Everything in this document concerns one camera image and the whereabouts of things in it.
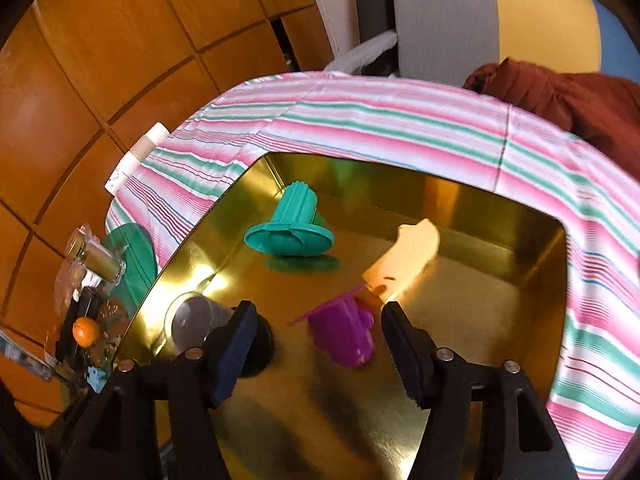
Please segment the clear jar black lid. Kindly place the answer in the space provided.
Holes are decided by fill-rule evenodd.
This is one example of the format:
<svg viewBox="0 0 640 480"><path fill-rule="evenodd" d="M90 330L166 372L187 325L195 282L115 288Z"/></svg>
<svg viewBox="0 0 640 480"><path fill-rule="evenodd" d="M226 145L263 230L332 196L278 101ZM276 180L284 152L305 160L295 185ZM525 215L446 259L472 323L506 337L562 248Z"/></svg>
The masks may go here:
<svg viewBox="0 0 640 480"><path fill-rule="evenodd" d="M186 292L178 296L166 312L162 333L164 340L158 343L155 353L160 352L165 344L169 344L175 354L204 344L215 328L224 326L231 320L233 313L234 308L218 304L199 292ZM248 350L241 376L247 378L260 374L270 364L273 350L272 330L269 323L259 315L257 332Z"/></svg>

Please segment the purple plastic mold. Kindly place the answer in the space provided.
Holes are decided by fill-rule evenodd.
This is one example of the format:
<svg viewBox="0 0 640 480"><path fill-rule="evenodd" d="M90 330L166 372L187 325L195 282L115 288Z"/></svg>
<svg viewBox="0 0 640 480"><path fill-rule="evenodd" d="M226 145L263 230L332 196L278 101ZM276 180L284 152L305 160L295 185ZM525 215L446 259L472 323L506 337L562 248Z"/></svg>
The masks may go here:
<svg viewBox="0 0 640 480"><path fill-rule="evenodd" d="M330 359L344 367L360 367L373 356L375 349L371 334L374 316L358 301L366 286L360 285L343 292L324 304L299 315L290 322L308 323L314 344Z"/></svg>

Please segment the orange plastic curved piece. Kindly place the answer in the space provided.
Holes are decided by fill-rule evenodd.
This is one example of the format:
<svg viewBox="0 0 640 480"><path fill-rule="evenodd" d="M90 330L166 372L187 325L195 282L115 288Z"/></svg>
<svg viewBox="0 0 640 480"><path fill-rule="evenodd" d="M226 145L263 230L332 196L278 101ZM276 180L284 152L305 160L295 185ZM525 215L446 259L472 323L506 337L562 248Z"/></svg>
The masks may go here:
<svg viewBox="0 0 640 480"><path fill-rule="evenodd" d="M430 220L402 224L396 242L363 272L363 281L383 304L395 300L436 258L439 244L439 230Z"/></svg>

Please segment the teal plastic mold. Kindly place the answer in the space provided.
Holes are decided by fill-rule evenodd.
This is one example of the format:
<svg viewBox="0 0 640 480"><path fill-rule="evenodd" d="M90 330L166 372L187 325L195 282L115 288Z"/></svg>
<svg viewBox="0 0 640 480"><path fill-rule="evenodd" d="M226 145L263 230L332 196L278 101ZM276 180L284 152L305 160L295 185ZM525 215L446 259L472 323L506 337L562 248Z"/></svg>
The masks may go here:
<svg viewBox="0 0 640 480"><path fill-rule="evenodd" d="M316 223L318 197L302 181L288 185L267 222L244 235L249 248L273 257L317 257L334 243L333 233Z"/></svg>

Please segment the gold tin box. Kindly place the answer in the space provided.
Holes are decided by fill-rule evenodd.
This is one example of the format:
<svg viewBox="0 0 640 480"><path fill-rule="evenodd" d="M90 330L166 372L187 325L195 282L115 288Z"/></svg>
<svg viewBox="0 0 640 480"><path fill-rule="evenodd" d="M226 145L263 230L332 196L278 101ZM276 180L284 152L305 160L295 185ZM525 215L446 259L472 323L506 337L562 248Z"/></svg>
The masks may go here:
<svg viewBox="0 0 640 480"><path fill-rule="evenodd" d="M250 300L274 349L212 415L232 477L403 479L426 413L394 369L384 302L469 362L519 362L546 398L566 272L561 222L513 200L375 162L269 154L182 243L118 354L171 360L191 292Z"/></svg>

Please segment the striped bed sheet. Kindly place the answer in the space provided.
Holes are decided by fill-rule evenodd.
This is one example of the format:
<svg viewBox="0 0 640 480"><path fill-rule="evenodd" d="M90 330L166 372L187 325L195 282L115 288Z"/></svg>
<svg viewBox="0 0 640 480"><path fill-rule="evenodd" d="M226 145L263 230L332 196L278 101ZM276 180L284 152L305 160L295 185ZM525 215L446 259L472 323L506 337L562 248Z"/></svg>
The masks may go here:
<svg viewBox="0 0 640 480"><path fill-rule="evenodd" d="M105 226L137 223L168 263L260 156L314 153L421 170L557 218L568 307L548 409L578 476L610 472L639 423L639 185L585 141L489 96L402 78L292 73L242 82L154 150Z"/></svg>

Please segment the rust brown quilt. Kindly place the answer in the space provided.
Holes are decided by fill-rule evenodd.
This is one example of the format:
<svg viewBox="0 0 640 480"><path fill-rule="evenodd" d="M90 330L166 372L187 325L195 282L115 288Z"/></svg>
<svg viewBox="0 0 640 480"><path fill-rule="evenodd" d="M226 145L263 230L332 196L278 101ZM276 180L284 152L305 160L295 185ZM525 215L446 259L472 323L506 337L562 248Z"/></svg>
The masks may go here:
<svg viewBox="0 0 640 480"><path fill-rule="evenodd" d="M560 74L507 58L480 66L463 88L552 122L639 177L639 85L600 73Z"/></svg>

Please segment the multicolour headboard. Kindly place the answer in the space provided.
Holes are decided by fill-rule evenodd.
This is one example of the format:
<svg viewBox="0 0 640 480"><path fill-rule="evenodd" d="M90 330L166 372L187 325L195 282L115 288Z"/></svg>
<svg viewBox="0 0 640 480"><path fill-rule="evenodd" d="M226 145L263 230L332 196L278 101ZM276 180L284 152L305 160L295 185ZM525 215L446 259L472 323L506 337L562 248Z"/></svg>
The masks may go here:
<svg viewBox="0 0 640 480"><path fill-rule="evenodd" d="M639 51L598 0L356 0L360 73L460 87L506 58L639 79Z"/></svg>

